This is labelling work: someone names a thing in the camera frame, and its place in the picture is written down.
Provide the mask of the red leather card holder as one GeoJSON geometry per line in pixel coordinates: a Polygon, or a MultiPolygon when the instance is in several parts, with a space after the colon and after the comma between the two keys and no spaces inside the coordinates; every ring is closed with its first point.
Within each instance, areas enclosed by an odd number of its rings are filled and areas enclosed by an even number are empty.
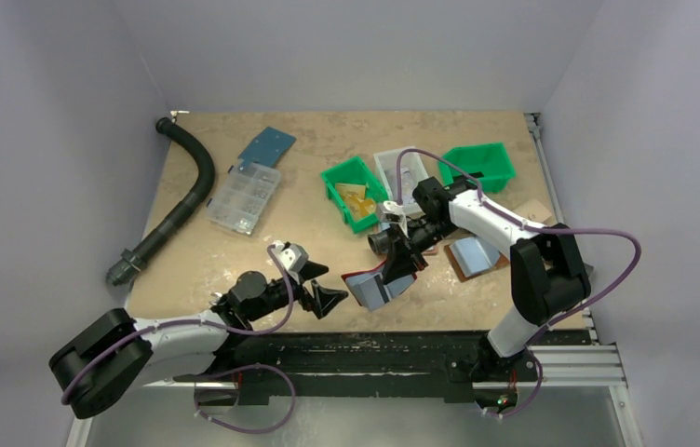
{"type": "Polygon", "coordinates": [[[374,311],[402,295],[417,279],[416,275],[383,283],[384,262],[374,268],[341,275],[344,285],[357,303],[374,311]]]}

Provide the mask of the green bin with yellow items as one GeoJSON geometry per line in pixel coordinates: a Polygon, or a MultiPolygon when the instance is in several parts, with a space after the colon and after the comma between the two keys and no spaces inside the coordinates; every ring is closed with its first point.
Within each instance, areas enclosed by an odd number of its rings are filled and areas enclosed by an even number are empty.
{"type": "Polygon", "coordinates": [[[324,170],[320,177],[327,199],[340,211],[343,222],[354,234],[378,223],[375,206],[389,196],[381,182],[358,156],[324,170]]]}

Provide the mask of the white plastic bin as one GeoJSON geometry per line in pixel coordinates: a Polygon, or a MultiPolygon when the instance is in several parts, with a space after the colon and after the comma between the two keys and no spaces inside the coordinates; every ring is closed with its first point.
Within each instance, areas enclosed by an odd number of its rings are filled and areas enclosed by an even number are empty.
{"type": "Polygon", "coordinates": [[[405,213],[417,216],[423,212],[412,193],[417,184],[429,175],[418,153],[407,153],[397,161],[402,151],[403,149],[394,149],[375,153],[373,162],[389,199],[396,201],[401,196],[405,213]]]}

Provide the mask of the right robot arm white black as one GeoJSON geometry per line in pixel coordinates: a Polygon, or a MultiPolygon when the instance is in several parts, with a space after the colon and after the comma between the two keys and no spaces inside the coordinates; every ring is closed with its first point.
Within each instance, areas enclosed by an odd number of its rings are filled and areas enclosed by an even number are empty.
{"type": "Polygon", "coordinates": [[[550,319],[591,293],[586,266],[567,226],[545,226],[511,214],[480,196],[469,181],[444,186],[427,178],[412,195],[422,217],[396,218],[368,238],[372,251],[385,258],[385,284],[425,270],[424,251],[457,230],[492,244],[509,262],[513,304],[480,344],[478,366],[485,376],[499,379],[510,372],[514,357],[550,319]]]}

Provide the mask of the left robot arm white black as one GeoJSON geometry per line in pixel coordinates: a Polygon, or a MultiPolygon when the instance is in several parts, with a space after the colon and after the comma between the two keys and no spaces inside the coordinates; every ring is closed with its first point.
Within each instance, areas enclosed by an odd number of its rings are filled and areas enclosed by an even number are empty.
{"type": "Polygon", "coordinates": [[[49,360],[62,390],[61,403],[79,419],[102,413],[130,389],[179,376],[227,377],[232,353],[257,335],[252,322],[295,305],[324,318],[348,292],[316,281],[328,272],[307,262],[306,271],[267,279],[258,271],[243,273],[208,310],[185,318],[133,318],[114,308],[96,319],[49,360]]]}

